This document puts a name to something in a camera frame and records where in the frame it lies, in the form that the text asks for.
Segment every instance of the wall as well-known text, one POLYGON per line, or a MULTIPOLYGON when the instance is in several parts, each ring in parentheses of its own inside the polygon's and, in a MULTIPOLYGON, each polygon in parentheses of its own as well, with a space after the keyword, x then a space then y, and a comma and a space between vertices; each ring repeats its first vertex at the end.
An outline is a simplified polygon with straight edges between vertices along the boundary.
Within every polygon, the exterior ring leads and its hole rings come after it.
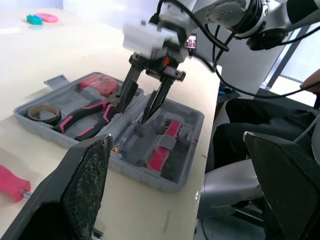
MULTIPOLYGON (((209 26, 212 33, 216 30, 216 24, 209 26)), ((198 35, 197 51, 208 60, 212 59, 212 44, 207 40, 200 29, 194 31, 198 35)), ((229 36, 229 32, 221 27, 218 38, 223 42, 229 36)), ((225 52, 219 61, 223 67, 222 77, 227 83, 234 85, 250 93, 256 93, 268 72, 278 58, 283 47, 276 47, 270 50, 252 51, 242 40, 233 39, 229 52, 225 52)))
POLYGON ((122 30, 125 23, 148 21, 157 4, 158 0, 64 0, 63 9, 122 30))
POLYGON ((0 0, 0 9, 63 9, 63 0, 0 0))

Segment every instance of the teal object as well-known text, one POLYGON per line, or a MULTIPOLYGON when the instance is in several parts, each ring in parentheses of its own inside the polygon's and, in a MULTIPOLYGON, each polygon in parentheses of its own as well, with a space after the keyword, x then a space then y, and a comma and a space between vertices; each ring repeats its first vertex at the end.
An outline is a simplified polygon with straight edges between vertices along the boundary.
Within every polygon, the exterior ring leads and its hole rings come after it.
POLYGON ((26 16, 26 21, 32 25, 42 25, 42 19, 36 15, 26 16))

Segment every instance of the roll of tape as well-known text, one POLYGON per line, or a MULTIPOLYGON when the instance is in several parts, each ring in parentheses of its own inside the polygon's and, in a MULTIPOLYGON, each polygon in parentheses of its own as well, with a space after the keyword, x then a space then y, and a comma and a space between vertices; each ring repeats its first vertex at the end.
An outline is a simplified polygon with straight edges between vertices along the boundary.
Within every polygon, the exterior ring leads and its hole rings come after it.
POLYGON ((42 122, 55 126, 61 120, 61 111, 59 110, 59 108, 53 105, 37 105, 29 108, 26 117, 32 121, 42 122), (49 119, 37 118, 41 111, 49 111, 54 114, 54 117, 51 117, 49 119))

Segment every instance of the tool case compartment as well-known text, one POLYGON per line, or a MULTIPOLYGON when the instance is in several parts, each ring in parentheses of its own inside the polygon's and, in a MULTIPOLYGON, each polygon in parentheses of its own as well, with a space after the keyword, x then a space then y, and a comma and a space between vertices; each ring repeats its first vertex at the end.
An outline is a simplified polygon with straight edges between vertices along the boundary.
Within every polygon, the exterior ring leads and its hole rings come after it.
MULTIPOLYGON (((89 126, 94 125, 103 113, 99 112, 86 116, 70 127, 64 134, 55 131, 54 126, 33 121, 26 117, 28 110, 37 105, 53 105, 61 111, 61 118, 76 109, 88 105, 95 99, 106 99, 99 91, 80 90, 79 83, 92 75, 102 74, 93 72, 78 80, 69 82, 63 75, 46 81, 53 91, 34 99, 14 110, 19 124, 35 134, 55 142, 65 148, 77 144, 75 137, 89 126)), ((120 93, 122 81, 117 81, 117 92, 120 93)), ((103 127, 99 135, 111 134, 116 143, 123 131, 144 110, 149 96, 144 96, 140 88, 123 115, 116 114, 110 123, 103 127)), ((165 192, 180 191, 186 184, 198 138, 202 129, 204 115, 190 107, 166 99, 160 109, 143 125, 137 125, 129 136, 120 153, 111 152, 109 167, 133 179, 144 182, 165 192), (165 127, 171 121, 180 123, 179 132, 175 138, 164 136, 165 127), (158 147, 170 149, 168 158, 161 172, 149 169, 148 164, 158 147)))
MULTIPOLYGON (((18 123, 49 141, 55 142, 68 149, 71 148, 73 145, 78 143, 78 141, 75 140, 75 137, 90 126, 95 125, 95 123, 103 117, 103 112, 98 112, 96 114, 84 117, 72 125, 64 134, 54 131, 54 126, 52 125, 28 119, 26 117, 27 112, 31 107, 37 105, 53 105, 61 111, 61 119, 64 119, 68 114, 90 104, 93 100, 106 99, 97 90, 90 89, 91 91, 88 91, 86 88, 84 90, 79 88, 80 82, 95 75, 104 74, 100 72, 93 72, 72 82, 69 82, 65 76, 60 75, 45 81, 44 83, 51 87, 53 91, 17 107, 14 110, 14 115, 18 123)), ((115 80, 117 82, 117 90, 114 94, 117 94, 120 93, 123 82, 118 79, 115 80)), ((136 91, 131 105, 128 106, 128 109, 124 115, 126 115, 130 107, 134 105, 139 98, 142 98, 143 95, 144 91, 139 88, 136 91)))
MULTIPOLYGON (((116 124, 121 126, 121 129, 128 127, 144 110, 148 99, 149 95, 140 99, 139 104, 130 109, 128 117, 119 118, 116 124)), ((109 167, 165 192, 180 191, 189 176, 203 121, 204 115, 201 112, 166 99, 161 108, 146 123, 135 128, 123 152, 111 152, 112 161, 109 162, 109 167), (164 125, 171 121, 181 123, 181 128, 159 174, 143 164, 147 164, 152 157, 152 153, 159 146, 157 140, 164 134, 164 125)), ((110 128, 109 133, 116 143, 121 134, 119 129, 110 128)))

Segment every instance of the white table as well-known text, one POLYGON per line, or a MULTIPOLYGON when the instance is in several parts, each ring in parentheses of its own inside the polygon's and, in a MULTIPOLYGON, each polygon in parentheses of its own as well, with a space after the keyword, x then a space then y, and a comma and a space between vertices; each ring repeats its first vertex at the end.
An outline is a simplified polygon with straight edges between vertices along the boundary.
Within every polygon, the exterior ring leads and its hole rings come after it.
MULTIPOLYGON (((33 189, 60 163, 66 149, 22 128, 15 121, 15 107, 48 93, 43 81, 64 74, 76 80, 102 72, 124 80, 132 52, 122 48, 119 30, 100 23, 84 22, 58 9, 0 12, 0 164, 33 189), (58 23, 32 26, 27 14, 47 12, 58 23)), ((168 98, 205 115, 185 188, 165 193, 108 171, 96 228, 105 240, 191 240, 212 132, 219 80, 196 59, 179 66, 187 75, 175 82, 168 98)), ((138 84, 151 93, 160 83, 144 73, 138 84)), ((12 203, 0 195, 0 237, 26 200, 12 203)))

